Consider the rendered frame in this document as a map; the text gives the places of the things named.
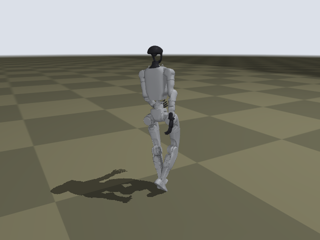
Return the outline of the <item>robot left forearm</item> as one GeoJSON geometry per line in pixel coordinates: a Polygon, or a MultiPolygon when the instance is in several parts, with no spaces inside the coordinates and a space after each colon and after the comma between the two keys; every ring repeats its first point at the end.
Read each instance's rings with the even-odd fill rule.
{"type": "MultiPolygon", "coordinates": [[[[144,98],[144,97],[143,97],[143,98],[144,98]]],[[[156,103],[154,100],[149,100],[149,97],[144,98],[144,100],[145,100],[146,102],[148,102],[149,105],[150,105],[152,108],[154,108],[153,106],[154,106],[154,104],[156,103]]]]}

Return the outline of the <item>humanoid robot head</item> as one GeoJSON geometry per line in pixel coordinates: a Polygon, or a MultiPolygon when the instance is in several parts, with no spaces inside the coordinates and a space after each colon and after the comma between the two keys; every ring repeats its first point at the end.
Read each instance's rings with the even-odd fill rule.
{"type": "Polygon", "coordinates": [[[151,54],[153,58],[152,65],[149,67],[149,69],[159,68],[159,63],[162,61],[163,50],[159,46],[154,45],[148,49],[147,54],[151,54]],[[160,55],[160,60],[158,61],[155,59],[155,56],[157,55],[160,55]]]}

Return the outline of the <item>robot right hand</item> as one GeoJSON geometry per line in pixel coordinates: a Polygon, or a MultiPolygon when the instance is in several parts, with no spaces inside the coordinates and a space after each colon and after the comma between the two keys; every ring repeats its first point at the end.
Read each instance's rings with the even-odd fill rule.
{"type": "Polygon", "coordinates": [[[164,132],[165,135],[168,135],[168,134],[170,134],[172,132],[172,128],[173,128],[173,125],[174,125],[174,119],[175,119],[175,118],[173,118],[173,113],[172,112],[170,112],[168,114],[168,119],[169,119],[169,128],[168,128],[167,132],[164,132]]]}

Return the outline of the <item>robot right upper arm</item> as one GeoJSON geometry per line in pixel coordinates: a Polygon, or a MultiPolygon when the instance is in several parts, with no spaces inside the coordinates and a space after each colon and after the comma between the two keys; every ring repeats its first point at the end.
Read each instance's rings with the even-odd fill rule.
{"type": "Polygon", "coordinates": [[[171,97],[172,90],[175,85],[175,71],[171,68],[163,68],[164,75],[166,76],[167,82],[167,95],[171,97]]]}

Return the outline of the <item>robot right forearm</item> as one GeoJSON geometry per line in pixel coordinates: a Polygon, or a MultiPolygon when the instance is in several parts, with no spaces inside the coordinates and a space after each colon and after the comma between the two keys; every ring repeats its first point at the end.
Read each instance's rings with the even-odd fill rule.
{"type": "Polygon", "coordinates": [[[173,118],[175,117],[175,102],[176,102],[176,98],[177,98],[177,91],[176,90],[172,90],[170,98],[168,98],[168,116],[169,113],[173,113],[173,118]]]}

